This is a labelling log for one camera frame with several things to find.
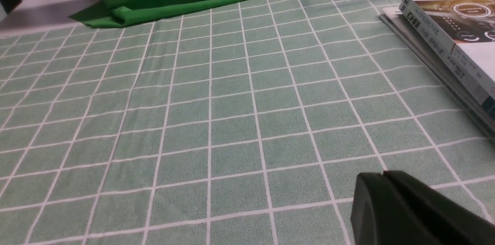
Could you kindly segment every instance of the green checkered tablecloth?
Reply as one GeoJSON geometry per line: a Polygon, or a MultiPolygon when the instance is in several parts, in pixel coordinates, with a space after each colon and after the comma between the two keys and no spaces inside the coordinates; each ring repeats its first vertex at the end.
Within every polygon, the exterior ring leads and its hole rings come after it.
{"type": "Polygon", "coordinates": [[[493,133],[378,20],[399,1],[0,39],[0,245],[351,245],[384,169],[493,221],[493,133]]]}

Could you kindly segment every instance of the book spine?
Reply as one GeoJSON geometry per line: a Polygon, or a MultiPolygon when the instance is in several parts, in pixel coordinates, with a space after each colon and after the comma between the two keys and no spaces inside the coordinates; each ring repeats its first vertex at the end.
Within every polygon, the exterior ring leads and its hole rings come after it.
{"type": "Polygon", "coordinates": [[[426,41],[428,46],[435,51],[440,57],[440,60],[447,66],[447,68],[454,74],[454,76],[460,81],[460,83],[467,89],[467,91],[474,97],[474,99],[481,105],[481,107],[488,114],[491,107],[486,108],[486,105],[490,103],[490,95],[483,90],[479,83],[465,71],[465,68],[459,64],[459,61],[452,57],[446,48],[439,43],[435,34],[428,29],[428,26],[421,22],[420,16],[413,11],[409,5],[402,3],[399,7],[407,21],[412,27],[419,33],[419,35],[426,41]]]}
{"type": "Polygon", "coordinates": [[[403,0],[401,8],[406,5],[410,12],[425,25],[427,32],[435,38],[435,41],[443,46],[444,53],[449,53],[457,65],[462,66],[465,73],[468,73],[483,90],[492,98],[494,104],[495,84],[492,79],[459,47],[454,40],[440,26],[419,7],[414,0],[403,0]]]}

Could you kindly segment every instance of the cover image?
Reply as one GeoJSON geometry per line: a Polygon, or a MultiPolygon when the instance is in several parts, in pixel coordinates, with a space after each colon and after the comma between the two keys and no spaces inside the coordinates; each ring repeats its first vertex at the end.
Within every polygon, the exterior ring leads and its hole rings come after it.
{"type": "Polygon", "coordinates": [[[416,0],[458,44],[495,41],[495,0],[416,0]]]}

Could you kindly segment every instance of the magazine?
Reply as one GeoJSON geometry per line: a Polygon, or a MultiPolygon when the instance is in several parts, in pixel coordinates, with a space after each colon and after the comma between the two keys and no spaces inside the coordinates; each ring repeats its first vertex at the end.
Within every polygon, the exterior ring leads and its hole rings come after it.
{"type": "Polygon", "coordinates": [[[495,120],[495,0],[402,0],[399,9],[495,120]]]}
{"type": "MultiPolygon", "coordinates": [[[[488,129],[495,132],[495,122],[488,116],[488,113],[481,108],[479,102],[468,91],[467,87],[461,83],[455,73],[448,67],[447,64],[440,59],[437,53],[429,46],[423,37],[416,32],[416,29],[403,16],[403,13],[396,7],[387,7],[382,9],[382,14],[379,16],[382,20],[405,44],[410,50],[431,69],[431,71],[449,88],[455,99],[460,99],[469,107],[475,116],[472,118],[476,121],[481,120],[488,129]]],[[[469,88],[475,88],[479,84],[472,80],[465,80],[469,88]]]]}

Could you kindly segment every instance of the book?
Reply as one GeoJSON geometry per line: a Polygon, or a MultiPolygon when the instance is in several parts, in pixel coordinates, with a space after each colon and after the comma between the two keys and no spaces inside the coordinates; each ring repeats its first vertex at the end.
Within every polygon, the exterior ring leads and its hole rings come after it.
{"type": "Polygon", "coordinates": [[[471,118],[478,123],[481,128],[485,128],[487,131],[495,132],[495,122],[488,116],[488,113],[481,108],[477,99],[473,97],[468,88],[475,88],[475,80],[464,80],[467,83],[467,87],[458,79],[456,73],[452,70],[454,66],[452,64],[445,64],[437,53],[430,47],[428,41],[425,41],[423,36],[410,24],[410,21],[406,19],[402,11],[396,7],[386,7],[381,9],[382,14],[379,18],[394,32],[406,46],[432,71],[442,83],[444,83],[448,92],[452,97],[465,104],[471,111],[468,114],[471,118]]]}
{"type": "Polygon", "coordinates": [[[495,0],[402,0],[399,9],[495,120],[495,0]]]}

